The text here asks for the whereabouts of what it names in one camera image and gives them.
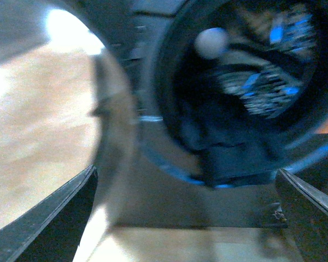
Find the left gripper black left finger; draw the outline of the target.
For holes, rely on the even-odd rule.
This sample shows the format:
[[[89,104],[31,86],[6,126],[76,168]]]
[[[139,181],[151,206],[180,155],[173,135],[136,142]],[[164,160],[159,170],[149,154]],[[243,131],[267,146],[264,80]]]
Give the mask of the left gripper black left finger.
[[[72,261],[98,184],[91,165],[0,229],[0,261]]]

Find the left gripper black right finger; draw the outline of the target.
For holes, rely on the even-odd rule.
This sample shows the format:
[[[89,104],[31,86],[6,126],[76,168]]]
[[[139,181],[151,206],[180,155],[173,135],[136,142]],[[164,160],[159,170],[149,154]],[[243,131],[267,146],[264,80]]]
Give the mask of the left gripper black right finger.
[[[284,169],[275,187],[304,261],[328,261],[328,195]]]

